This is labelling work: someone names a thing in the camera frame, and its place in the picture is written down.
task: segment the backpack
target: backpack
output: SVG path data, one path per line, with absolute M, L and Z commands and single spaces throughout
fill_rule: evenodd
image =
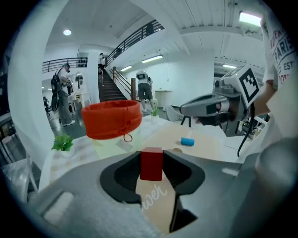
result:
M 53 75 L 51 80 L 51 87 L 52 87 L 52 93 L 53 93 L 51 107 L 53 112 L 55 112 L 58 109 L 59 94 L 62 92 L 62 86 L 61 86 L 60 78 L 58 76 L 61 69 L 58 71 L 58 73 L 56 72 Z

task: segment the blue cylinder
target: blue cylinder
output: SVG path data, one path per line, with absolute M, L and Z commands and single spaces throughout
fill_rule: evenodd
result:
M 193 146 L 195 144 L 195 140 L 194 139 L 190 139 L 190 138 L 181 137 L 180 143 L 182 145 Z

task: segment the ceiling light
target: ceiling light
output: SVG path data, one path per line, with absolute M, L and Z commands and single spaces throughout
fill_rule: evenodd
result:
M 261 26 L 260 21 L 261 18 L 260 17 L 256 17 L 254 15 L 250 15 L 247 13 L 240 13 L 240 17 L 239 17 L 239 21 L 243 21 L 243 22 L 247 22 L 256 26 Z
M 132 68 L 132 66 L 127 66 L 127 67 L 125 67 L 125 68 L 123 68 L 122 70 L 120 70 L 121 72 L 123 72 L 123 71 L 125 71 L 125 70 L 128 70 L 128 69 L 130 69 L 130 68 Z
M 160 55 L 154 56 L 152 58 L 145 59 L 145 60 L 142 61 L 142 63 L 147 63 L 147 62 L 150 62 L 150 61 L 153 61 L 153 60 L 157 60 L 157 59 L 161 59 L 161 58 L 163 58 L 163 56 L 160 54 Z
M 223 65 L 223 67 L 232 68 L 232 69 L 237 68 L 236 66 L 232 66 L 232 65 Z
M 71 31 L 70 31 L 70 30 L 65 30 L 65 31 L 63 32 L 63 34 L 65 34 L 65 35 L 70 35 L 70 34 L 71 34 Z

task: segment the metal railing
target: metal railing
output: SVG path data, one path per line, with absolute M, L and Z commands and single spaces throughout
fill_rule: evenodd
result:
M 131 82 L 127 82 L 126 79 L 122 76 L 121 73 L 119 73 L 115 67 L 113 69 L 110 69 L 110 73 L 113 75 L 113 81 L 116 83 L 117 81 L 120 83 L 120 85 L 125 89 L 125 91 L 129 94 L 131 100 L 135 100 L 135 94 L 131 93 L 135 90 L 135 79 L 131 79 Z
M 136 30 L 129 37 L 127 37 L 115 50 L 112 51 L 112 53 L 108 56 L 108 65 L 135 43 L 163 29 L 164 27 L 157 20 L 153 20 L 142 26 L 140 29 Z
M 69 64 L 70 68 L 86 68 L 88 57 L 80 58 L 65 58 L 45 61 L 42 63 L 42 73 L 56 71 L 62 67 L 63 64 Z

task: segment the potted plant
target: potted plant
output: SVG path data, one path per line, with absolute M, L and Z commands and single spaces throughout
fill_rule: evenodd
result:
M 73 145 L 73 138 L 67 134 L 61 136 L 55 136 L 54 145 L 52 150 L 61 151 L 61 155 L 66 158 L 71 158 L 75 154 L 75 148 Z
M 156 105 L 152 109 L 152 112 L 151 112 L 151 121 L 152 122 L 156 122 L 157 121 L 157 118 L 159 118 L 159 116 L 158 116 L 158 106 Z

